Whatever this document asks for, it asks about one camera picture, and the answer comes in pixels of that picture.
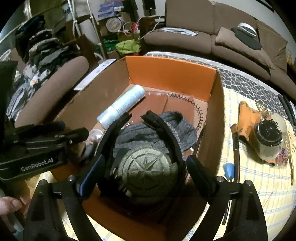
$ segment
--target blue brush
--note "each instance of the blue brush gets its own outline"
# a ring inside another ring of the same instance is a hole
[[[232,179],[234,178],[234,164],[227,163],[223,165],[225,177],[228,181],[232,182]]]

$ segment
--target black jar lid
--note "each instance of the black jar lid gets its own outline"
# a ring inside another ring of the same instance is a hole
[[[282,132],[273,119],[259,122],[254,131],[258,141],[265,146],[278,146],[283,142]]]

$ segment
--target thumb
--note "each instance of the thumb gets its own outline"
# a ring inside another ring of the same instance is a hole
[[[0,197],[0,215],[13,213],[22,207],[22,203],[13,197]]]

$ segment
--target black and white patterned cloth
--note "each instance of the black and white patterned cloth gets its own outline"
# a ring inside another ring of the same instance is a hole
[[[278,99],[278,92],[255,77],[244,73],[243,71],[209,59],[185,54],[152,51],[148,52],[146,56],[174,58],[215,68],[218,70],[221,76],[223,87],[232,89],[254,101],[261,100],[269,110],[281,115],[286,120],[288,119],[285,109]],[[292,123],[291,125],[293,127],[294,133],[296,134],[296,127]]]

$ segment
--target fingernail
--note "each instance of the fingernail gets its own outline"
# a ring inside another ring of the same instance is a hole
[[[19,210],[22,207],[22,203],[17,199],[12,201],[12,205],[16,210]]]

